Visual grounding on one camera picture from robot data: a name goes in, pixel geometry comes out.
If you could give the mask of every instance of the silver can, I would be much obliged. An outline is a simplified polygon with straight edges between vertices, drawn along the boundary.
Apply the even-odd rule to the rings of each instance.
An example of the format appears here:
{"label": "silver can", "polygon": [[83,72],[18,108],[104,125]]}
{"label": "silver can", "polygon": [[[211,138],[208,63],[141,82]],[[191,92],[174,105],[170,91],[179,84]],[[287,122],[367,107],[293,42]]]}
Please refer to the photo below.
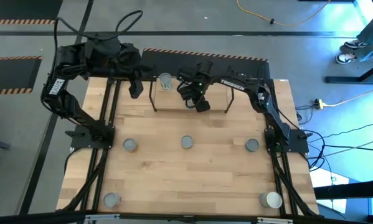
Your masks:
{"label": "silver can", "polygon": [[169,73],[162,73],[159,76],[160,85],[163,90],[171,90],[171,75]]}

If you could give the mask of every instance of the black desk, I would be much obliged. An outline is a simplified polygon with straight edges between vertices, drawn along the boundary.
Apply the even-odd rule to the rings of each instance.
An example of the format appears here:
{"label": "black desk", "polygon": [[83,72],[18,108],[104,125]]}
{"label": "black desk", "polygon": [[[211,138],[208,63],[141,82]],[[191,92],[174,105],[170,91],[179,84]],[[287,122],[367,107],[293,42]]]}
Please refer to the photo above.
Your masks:
{"label": "black desk", "polygon": [[373,68],[359,77],[326,77],[324,81],[326,83],[373,84]]}

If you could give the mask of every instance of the black panel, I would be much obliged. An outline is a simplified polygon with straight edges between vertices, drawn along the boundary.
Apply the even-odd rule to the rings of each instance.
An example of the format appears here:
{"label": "black panel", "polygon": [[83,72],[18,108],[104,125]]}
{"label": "black panel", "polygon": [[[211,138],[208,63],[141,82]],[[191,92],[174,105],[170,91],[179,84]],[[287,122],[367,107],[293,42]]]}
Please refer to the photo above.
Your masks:
{"label": "black panel", "polygon": [[0,60],[0,90],[33,88],[41,59]]}
{"label": "black panel", "polygon": [[224,56],[219,54],[216,57],[208,57],[196,54],[193,55],[191,53],[175,54],[145,50],[142,54],[142,63],[148,66],[154,65],[158,75],[167,72],[170,73],[171,76],[176,77],[180,68],[194,68],[202,60],[208,59],[214,63],[211,70],[212,73],[222,73],[231,66],[232,70],[250,75],[252,78],[257,77],[258,71],[260,72],[260,77],[270,78],[269,63],[266,60],[259,60],[260,58],[254,60],[255,58],[251,57],[247,57],[246,59],[244,59],[245,57],[228,58],[227,56],[228,55]]}
{"label": "black panel", "polygon": [[55,19],[63,0],[0,0],[0,19]]}

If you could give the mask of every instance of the orange striped tape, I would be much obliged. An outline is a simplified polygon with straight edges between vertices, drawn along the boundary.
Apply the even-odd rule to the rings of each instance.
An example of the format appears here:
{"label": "orange striped tape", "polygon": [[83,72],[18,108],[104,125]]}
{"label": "orange striped tape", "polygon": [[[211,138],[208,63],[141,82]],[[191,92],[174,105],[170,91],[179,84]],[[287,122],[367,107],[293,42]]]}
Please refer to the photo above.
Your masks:
{"label": "orange striped tape", "polygon": [[173,53],[173,54],[189,54],[189,55],[199,55],[199,56],[207,56],[207,57],[236,58],[236,59],[245,59],[245,60],[258,60],[258,61],[263,61],[263,62],[268,61],[268,59],[265,59],[265,58],[253,58],[253,57],[244,57],[244,56],[237,56],[237,55],[189,52],[189,51],[183,51],[183,50],[163,50],[163,49],[155,49],[155,48],[146,48],[146,49],[143,49],[143,51],[163,52],[163,53]]}
{"label": "orange striped tape", "polygon": [[0,57],[0,60],[42,59],[42,56]]}
{"label": "orange striped tape", "polygon": [[8,24],[54,24],[53,19],[0,19],[0,25]]}
{"label": "orange striped tape", "polygon": [[31,93],[31,88],[2,89],[0,95]]}

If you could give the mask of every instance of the concrete floor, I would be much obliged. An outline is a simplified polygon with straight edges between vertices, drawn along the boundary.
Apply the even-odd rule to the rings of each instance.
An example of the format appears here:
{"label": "concrete floor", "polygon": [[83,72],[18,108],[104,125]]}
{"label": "concrete floor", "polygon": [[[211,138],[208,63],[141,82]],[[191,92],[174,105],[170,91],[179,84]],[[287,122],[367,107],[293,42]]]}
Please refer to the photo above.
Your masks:
{"label": "concrete floor", "polygon": [[[296,22],[312,14],[323,2],[294,0],[240,0],[243,7],[279,22]],[[74,27],[79,27],[86,0],[66,0],[60,10]],[[309,22],[297,27],[271,26],[268,22],[245,14],[229,0],[99,0],[95,1],[87,24],[88,31],[112,31],[117,20],[135,9],[144,10],[133,31],[360,31],[364,24],[352,3],[332,2]],[[0,26],[0,30],[52,30],[52,26]],[[125,36],[139,49],[191,50],[217,54],[245,55],[269,59],[272,78],[289,79],[296,106],[321,98],[327,104],[349,99],[373,89],[373,85],[325,84],[326,75],[359,76],[373,67],[373,58],[366,62],[338,65],[334,56],[342,43],[339,37],[270,37],[270,36]],[[60,37],[59,44],[73,44],[75,37]],[[18,212],[27,181],[39,152],[50,114],[39,103],[39,94],[53,57],[52,37],[0,37],[0,57],[42,55],[43,61],[34,91],[30,95],[0,96],[0,140],[12,144],[10,151],[0,150],[0,215]],[[81,79],[70,82],[69,92],[80,103],[87,87]],[[315,111],[305,129],[322,135],[357,128],[373,123],[373,94],[335,108]],[[64,160],[70,147],[65,130],[73,129],[66,120],[58,120],[40,181],[31,205],[31,213],[54,211],[63,179]],[[356,146],[373,140],[373,127],[338,137],[327,138],[326,144]],[[327,154],[338,151],[326,148]],[[317,155],[312,149],[310,155]],[[373,152],[352,150],[328,157],[333,172],[358,181],[373,180]]]}

